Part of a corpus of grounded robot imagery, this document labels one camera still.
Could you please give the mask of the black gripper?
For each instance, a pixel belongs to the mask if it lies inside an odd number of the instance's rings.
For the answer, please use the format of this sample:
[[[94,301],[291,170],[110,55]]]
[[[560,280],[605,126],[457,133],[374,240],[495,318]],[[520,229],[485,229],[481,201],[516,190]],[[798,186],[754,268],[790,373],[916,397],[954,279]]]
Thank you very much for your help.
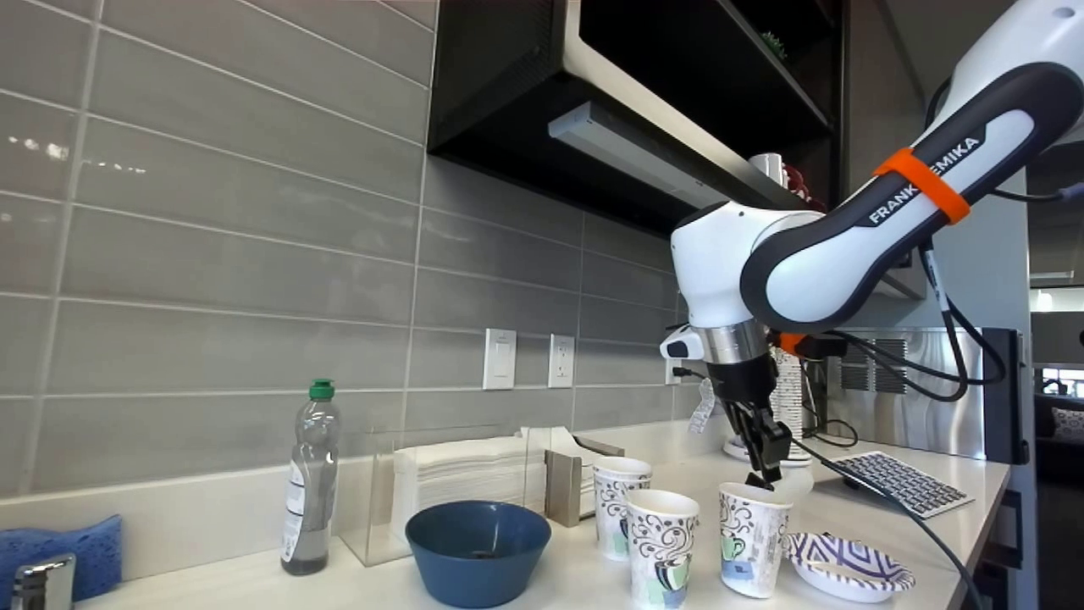
[[[776,363],[767,354],[711,363],[709,376],[732,420],[732,430],[747,448],[752,471],[746,480],[754,486],[771,486],[783,479],[783,462],[790,457],[790,430],[771,413]]]

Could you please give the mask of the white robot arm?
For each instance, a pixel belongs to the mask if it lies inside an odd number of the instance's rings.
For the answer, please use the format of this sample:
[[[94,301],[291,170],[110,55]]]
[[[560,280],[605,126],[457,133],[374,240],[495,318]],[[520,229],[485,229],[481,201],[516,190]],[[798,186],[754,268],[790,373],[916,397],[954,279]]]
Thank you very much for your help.
[[[936,118],[841,206],[722,201],[669,233],[688,354],[747,450],[747,483],[771,486],[793,441],[767,405],[767,334],[794,346],[844,326],[906,250],[1076,133],[1079,107],[1084,0],[1012,0],[954,64]]]

